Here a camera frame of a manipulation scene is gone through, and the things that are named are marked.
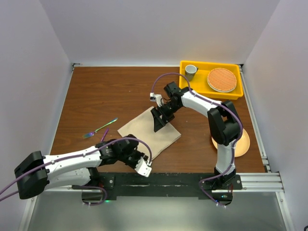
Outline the beige cloth napkin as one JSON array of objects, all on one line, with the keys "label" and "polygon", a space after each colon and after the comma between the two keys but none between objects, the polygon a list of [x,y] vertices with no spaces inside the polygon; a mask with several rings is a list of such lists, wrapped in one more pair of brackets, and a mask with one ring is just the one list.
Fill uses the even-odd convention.
[{"label": "beige cloth napkin", "polygon": [[152,159],[155,159],[162,151],[176,142],[181,137],[181,134],[170,123],[159,131],[154,132],[152,109],[153,107],[148,108],[118,129],[117,132],[122,137],[132,134],[137,139],[144,141],[152,151]]}]

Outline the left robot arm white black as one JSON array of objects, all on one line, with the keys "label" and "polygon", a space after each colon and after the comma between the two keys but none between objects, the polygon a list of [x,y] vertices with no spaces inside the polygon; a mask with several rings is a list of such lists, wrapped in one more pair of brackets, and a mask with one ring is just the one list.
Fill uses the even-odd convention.
[{"label": "left robot arm white black", "polygon": [[129,134],[67,154],[42,155],[41,151],[32,152],[14,170],[19,197],[29,199],[47,189],[66,185],[94,189],[100,183],[95,168],[117,161],[148,177],[152,170],[152,153],[138,151],[140,143],[144,144]]}]

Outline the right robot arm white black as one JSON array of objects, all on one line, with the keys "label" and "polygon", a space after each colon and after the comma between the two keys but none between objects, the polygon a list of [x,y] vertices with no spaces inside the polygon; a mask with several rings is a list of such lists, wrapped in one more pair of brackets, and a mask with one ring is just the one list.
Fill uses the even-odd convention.
[{"label": "right robot arm white black", "polygon": [[190,87],[179,88],[175,82],[164,87],[169,101],[163,102],[160,94],[150,93],[150,101],[156,102],[157,107],[151,110],[154,118],[154,132],[163,128],[174,119],[174,114],[186,107],[204,115],[208,119],[211,137],[218,144],[217,163],[214,180],[220,189],[226,189],[231,179],[236,175],[235,148],[243,133],[243,125],[239,119],[234,104],[231,101],[215,101],[204,97]]}]

